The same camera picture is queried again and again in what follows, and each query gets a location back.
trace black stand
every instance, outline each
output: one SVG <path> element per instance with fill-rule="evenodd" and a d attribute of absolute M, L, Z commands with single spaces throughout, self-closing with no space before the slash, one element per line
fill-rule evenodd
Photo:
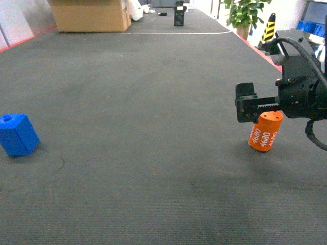
<path fill-rule="evenodd" d="M 174 26 L 182 27 L 184 26 L 184 12 L 186 11 L 186 6 L 175 6 L 175 17 L 174 17 Z"/>

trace hole in blue block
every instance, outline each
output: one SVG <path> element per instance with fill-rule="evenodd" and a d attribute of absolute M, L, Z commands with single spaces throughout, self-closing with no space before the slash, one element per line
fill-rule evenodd
<path fill-rule="evenodd" d="M 9 115 L 4 116 L 4 122 L 10 121 L 11 119 L 12 117 Z"/>

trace potted plant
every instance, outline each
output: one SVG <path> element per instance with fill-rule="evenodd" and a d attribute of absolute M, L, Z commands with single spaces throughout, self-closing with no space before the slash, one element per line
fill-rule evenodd
<path fill-rule="evenodd" d="M 221 4 L 226 4 L 229 9 L 229 19 L 227 25 L 232 24 L 236 28 L 236 33 L 247 39 L 251 24 L 256 29 L 256 23 L 264 21 L 258 17 L 258 10 L 263 11 L 265 3 L 270 4 L 272 0 L 223 0 Z"/>

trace blue crate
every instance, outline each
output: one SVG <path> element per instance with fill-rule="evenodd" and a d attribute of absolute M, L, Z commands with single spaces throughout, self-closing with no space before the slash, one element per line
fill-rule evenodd
<path fill-rule="evenodd" d="M 317 23 L 313 34 L 315 34 L 319 37 L 325 37 L 325 25 Z"/>
<path fill-rule="evenodd" d="M 9 156 L 29 155 L 39 141 L 26 115 L 5 114 L 0 117 L 0 144 Z"/>
<path fill-rule="evenodd" d="M 297 29 L 304 31 L 304 32 L 312 33 L 312 34 L 320 36 L 320 37 L 325 37 L 325 25 L 324 24 L 300 20 L 298 22 Z"/>

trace orange cylinder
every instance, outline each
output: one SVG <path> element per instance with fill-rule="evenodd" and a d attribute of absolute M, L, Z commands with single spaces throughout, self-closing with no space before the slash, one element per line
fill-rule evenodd
<path fill-rule="evenodd" d="M 253 125 L 249 145 L 260 152 L 271 149 L 282 124 L 283 114 L 280 111 L 267 111 L 259 116 L 259 122 Z"/>

